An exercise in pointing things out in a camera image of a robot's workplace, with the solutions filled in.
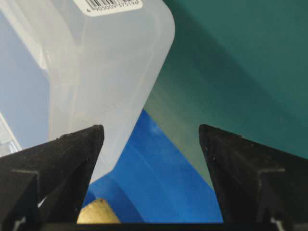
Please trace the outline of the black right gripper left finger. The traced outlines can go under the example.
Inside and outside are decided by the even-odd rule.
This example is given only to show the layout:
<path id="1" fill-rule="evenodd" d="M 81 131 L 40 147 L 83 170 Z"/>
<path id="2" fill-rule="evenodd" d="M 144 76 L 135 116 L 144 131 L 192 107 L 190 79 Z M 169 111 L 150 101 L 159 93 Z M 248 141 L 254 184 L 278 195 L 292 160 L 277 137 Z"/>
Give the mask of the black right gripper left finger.
<path id="1" fill-rule="evenodd" d="M 3 231 L 76 231 L 104 142 L 102 125 L 0 159 Z"/>

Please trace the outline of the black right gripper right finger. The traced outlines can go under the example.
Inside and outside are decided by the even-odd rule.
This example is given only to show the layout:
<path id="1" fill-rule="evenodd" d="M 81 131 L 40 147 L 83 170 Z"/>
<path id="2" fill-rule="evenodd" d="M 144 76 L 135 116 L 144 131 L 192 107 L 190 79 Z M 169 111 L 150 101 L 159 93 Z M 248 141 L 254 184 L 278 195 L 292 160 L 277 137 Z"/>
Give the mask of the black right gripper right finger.
<path id="1" fill-rule="evenodd" d="M 199 143 L 224 231 L 305 231 L 308 161 L 206 124 Z"/>

